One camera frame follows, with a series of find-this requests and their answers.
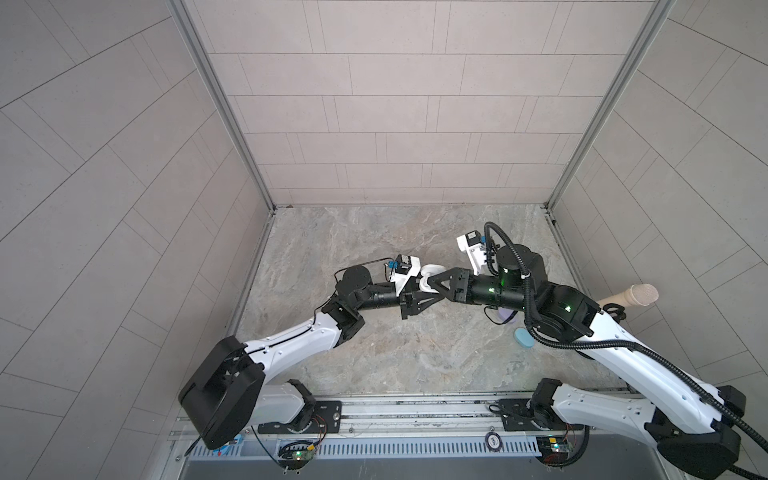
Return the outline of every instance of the blue sponge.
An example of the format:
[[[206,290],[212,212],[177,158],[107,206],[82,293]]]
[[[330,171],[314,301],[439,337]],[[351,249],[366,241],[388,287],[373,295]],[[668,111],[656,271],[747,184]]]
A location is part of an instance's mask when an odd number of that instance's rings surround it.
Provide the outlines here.
[[[515,340],[526,349],[533,347],[535,343],[531,334],[524,328],[515,329]]]

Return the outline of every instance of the vent slot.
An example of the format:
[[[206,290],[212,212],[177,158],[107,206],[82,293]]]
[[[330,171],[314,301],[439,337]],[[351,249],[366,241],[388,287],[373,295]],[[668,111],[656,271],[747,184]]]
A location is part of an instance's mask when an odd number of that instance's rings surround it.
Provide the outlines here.
[[[538,457],[535,437],[519,436],[502,441],[492,452],[478,437],[429,437],[409,439],[327,439],[317,458],[408,458],[408,457]]]

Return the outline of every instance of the mounting plate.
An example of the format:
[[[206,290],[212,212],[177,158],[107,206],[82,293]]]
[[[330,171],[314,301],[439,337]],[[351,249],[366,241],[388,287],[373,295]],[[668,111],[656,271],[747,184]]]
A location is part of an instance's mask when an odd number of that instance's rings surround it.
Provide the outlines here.
[[[281,435],[305,435],[307,433],[339,433],[339,424],[341,423],[341,402],[338,400],[318,400],[318,402],[315,404],[315,411],[313,413],[314,415],[319,416],[321,419],[325,420],[326,423],[323,427],[327,428],[320,428],[315,422],[310,422],[310,424],[301,432],[294,432],[293,430],[288,428],[288,425],[284,423],[262,423],[258,427],[258,431],[260,434],[266,435],[270,433],[277,433]],[[338,419],[334,420],[333,417],[335,414],[338,414]]]

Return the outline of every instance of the purple object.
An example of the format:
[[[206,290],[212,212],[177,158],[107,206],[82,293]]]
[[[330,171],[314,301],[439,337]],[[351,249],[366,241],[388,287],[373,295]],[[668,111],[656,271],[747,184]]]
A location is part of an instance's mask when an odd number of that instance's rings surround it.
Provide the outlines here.
[[[496,311],[496,315],[498,316],[499,322],[504,322],[513,313],[515,313],[515,310],[510,310],[509,308],[500,308]],[[517,318],[513,318],[512,320],[510,320],[510,323],[514,323],[515,320],[517,320]]]

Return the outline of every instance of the metal grate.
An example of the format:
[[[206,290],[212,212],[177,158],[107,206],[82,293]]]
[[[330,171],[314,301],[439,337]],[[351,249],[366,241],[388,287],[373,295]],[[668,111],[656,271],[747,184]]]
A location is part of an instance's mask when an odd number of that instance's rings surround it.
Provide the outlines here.
[[[538,457],[535,437],[502,437],[502,450],[492,452],[483,437],[430,437],[414,439],[327,439],[317,458],[438,458]]]
[[[240,450],[243,448],[242,443],[238,443],[237,445],[230,445],[227,450],[221,453],[219,455],[219,452],[215,452],[213,450],[209,450],[205,445],[202,444],[202,442],[192,450],[192,453],[190,453],[190,457],[198,457],[198,458],[204,458],[209,457],[210,459],[214,458],[236,458],[240,457]]]

